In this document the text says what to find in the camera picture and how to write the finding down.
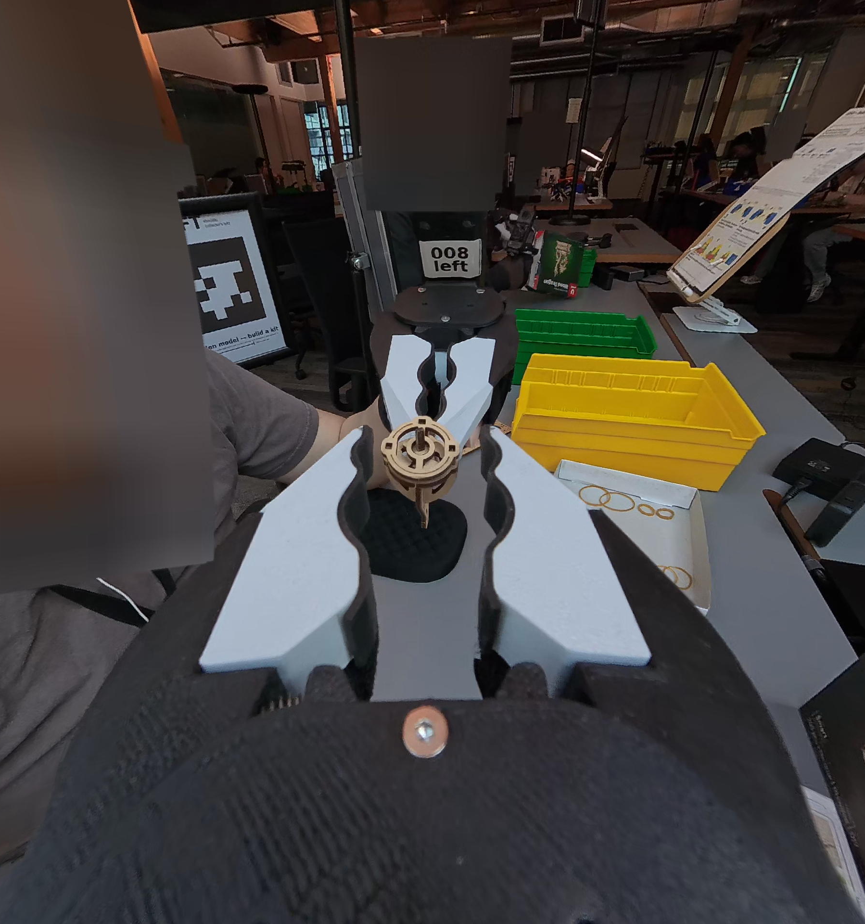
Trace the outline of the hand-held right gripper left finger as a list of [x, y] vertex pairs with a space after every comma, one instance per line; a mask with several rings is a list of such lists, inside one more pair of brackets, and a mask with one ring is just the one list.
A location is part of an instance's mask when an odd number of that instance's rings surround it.
[[368, 554], [369, 427], [348, 433], [266, 504], [200, 657], [207, 674], [274, 668], [293, 696], [322, 665], [369, 699], [378, 624]]

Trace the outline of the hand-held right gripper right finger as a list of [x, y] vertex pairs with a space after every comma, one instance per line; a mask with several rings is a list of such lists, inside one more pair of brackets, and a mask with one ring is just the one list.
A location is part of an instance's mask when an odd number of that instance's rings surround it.
[[535, 664], [550, 695], [576, 664], [643, 667], [650, 650], [587, 506], [496, 427], [481, 429], [487, 546], [474, 673], [484, 698]]

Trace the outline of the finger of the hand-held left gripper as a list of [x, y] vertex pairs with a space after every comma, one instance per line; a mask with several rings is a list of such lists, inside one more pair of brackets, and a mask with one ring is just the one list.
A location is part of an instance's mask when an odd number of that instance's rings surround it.
[[433, 346], [415, 336], [395, 335], [391, 339], [385, 372], [381, 377], [381, 395], [391, 432], [413, 421], [425, 385], [420, 380], [421, 367], [433, 354]]
[[491, 405], [495, 347], [496, 341], [490, 338], [470, 338], [450, 347], [448, 357], [455, 375], [444, 390], [445, 405], [438, 423], [458, 444], [469, 440]]

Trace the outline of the round wooden model assembly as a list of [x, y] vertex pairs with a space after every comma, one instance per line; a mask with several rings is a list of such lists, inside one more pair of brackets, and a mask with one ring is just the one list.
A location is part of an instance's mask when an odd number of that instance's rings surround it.
[[414, 503], [420, 527], [429, 525], [431, 502], [454, 483], [462, 444], [428, 416], [419, 416], [388, 434], [381, 443], [382, 461], [397, 491]]

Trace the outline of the person's left forearm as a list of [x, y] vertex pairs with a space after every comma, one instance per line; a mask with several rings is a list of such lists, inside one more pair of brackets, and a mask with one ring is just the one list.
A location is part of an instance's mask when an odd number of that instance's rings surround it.
[[373, 437], [373, 469], [369, 489], [389, 487], [390, 477], [382, 454], [382, 443], [391, 433], [385, 416], [386, 410], [382, 398], [375, 399], [367, 410], [356, 412], [348, 417], [336, 413], [318, 410], [318, 432], [311, 449], [316, 458], [324, 456], [346, 435], [360, 427], [367, 426]]

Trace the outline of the green model kit box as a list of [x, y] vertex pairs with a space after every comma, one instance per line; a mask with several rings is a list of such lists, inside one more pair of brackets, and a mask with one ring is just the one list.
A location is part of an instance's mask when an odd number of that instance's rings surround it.
[[525, 288], [555, 297], [576, 297], [585, 251], [582, 242], [540, 230], [534, 237], [533, 247]]

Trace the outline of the white cardboard box tray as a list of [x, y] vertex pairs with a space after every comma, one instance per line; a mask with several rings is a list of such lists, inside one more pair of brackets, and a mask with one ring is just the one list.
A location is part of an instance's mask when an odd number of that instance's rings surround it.
[[588, 508], [608, 514], [693, 606], [707, 614], [712, 573], [698, 489], [566, 459], [554, 474]]

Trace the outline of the loose tan rubber bands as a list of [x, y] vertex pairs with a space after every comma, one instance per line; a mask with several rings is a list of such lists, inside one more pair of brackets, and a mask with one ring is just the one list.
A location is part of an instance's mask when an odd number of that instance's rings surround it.
[[693, 586], [692, 573], [680, 565], [675, 548], [676, 540], [682, 536], [682, 524], [686, 521], [685, 511], [668, 506], [660, 507], [623, 491], [614, 491], [598, 484], [585, 485], [579, 489], [577, 495], [591, 508], [624, 516], [625, 520], [620, 525], [646, 551], [658, 570], [681, 590], [689, 590]]

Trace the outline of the green plastic bin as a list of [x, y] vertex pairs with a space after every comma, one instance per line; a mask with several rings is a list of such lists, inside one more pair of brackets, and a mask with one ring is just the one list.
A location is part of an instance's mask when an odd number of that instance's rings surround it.
[[651, 360], [656, 350], [655, 341], [649, 345], [520, 341], [512, 383], [594, 385], [615, 365], [621, 366], [625, 360]]
[[519, 351], [528, 354], [652, 359], [657, 350], [644, 317], [545, 308], [518, 308]]

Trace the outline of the black textured foam pad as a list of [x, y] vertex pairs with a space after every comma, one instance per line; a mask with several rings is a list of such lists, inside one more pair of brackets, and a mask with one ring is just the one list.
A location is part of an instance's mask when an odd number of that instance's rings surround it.
[[428, 524], [422, 526], [414, 503], [399, 492], [375, 489], [367, 497], [369, 519], [361, 543], [374, 576], [430, 583], [454, 569], [468, 535], [468, 522], [457, 506], [433, 502]]

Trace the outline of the black framed tag sign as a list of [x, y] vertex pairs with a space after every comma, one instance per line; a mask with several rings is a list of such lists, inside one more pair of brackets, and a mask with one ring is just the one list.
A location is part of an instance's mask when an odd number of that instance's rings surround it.
[[179, 203], [204, 345], [253, 366], [293, 352], [262, 197], [240, 193]]

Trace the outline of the black stand pole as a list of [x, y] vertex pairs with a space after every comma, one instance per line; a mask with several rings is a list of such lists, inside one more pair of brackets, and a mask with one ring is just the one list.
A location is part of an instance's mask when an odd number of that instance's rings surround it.
[[607, 12], [607, 1], [577, 1], [575, 5], [576, 21], [588, 29], [589, 52], [584, 90], [579, 107], [577, 123], [577, 146], [575, 151], [576, 157], [574, 161], [573, 176], [570, 180], [566, 212], [553, 214], [549, 221], [550, 225], [557, 227], [578, 227], [582, 225], [588, 225], [589, 223], [588, 216], [584, 214], [577, 214], [576, 212], [577, 187], [579, 184], [580, 165], [583, 158], [582, 156], [586, 137], [588, 110], [592, 94], [593, 70], [599, 42], [599, 32], [605, 28]]

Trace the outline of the white tablet stand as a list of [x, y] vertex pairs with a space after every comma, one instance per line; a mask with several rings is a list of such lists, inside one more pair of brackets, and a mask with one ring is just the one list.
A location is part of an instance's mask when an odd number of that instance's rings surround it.
[[758, 332], [753, 324], [713, 295], [698, 303], [676, 305], [673, 314], [686, 329], [696, 333], [747, 335]]

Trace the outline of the flat black hub device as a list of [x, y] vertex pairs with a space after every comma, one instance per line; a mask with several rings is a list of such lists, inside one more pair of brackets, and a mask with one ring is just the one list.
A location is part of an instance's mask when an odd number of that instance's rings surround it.
[[778, 462], [773, 478], [789, 486], [804, 479], [805, 493], [831, 501], [864, 470], [865, 455], [811, 438]]

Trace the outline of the black power adapter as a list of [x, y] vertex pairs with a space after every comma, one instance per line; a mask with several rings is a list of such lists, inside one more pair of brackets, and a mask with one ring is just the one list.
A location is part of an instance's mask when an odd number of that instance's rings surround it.
[[806, 539], [815, 547], [825, 547], [864, 505], [865, 469], [831, 498], [806, 530]]

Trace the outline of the printed instruction sheet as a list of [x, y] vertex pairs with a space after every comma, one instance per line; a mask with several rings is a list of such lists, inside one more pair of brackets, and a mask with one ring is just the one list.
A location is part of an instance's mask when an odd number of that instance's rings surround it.
[[667, 271], [684, 302], [714, 294], [785, 227], [794, 207], [863, 155], [865, 107], [853, 108], [728, 203]]

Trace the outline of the white instruction booklet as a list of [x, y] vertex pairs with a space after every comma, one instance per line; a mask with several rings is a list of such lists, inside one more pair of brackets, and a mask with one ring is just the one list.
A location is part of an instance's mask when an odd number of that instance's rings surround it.
[[802, 792], [831, 865], [865, 920], [865, 886], [835, 804], [829, 797], [806, 786], [802, 787]]

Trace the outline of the aluminium frame post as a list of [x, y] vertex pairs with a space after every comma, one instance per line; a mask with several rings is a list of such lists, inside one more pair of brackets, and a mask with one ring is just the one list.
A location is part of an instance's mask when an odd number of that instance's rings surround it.
[[338, 212], [342, 215], [352, 260], [358, 267], [354, 281], [357, 299], [364, 303], [362, 314], [369, 339], [373, 323], [393, 304], [398, 286], [394, 272], [388, 233], [379, 211], [367, 205], [363, 159], [360, 157], [335, 163], [332, 168]]

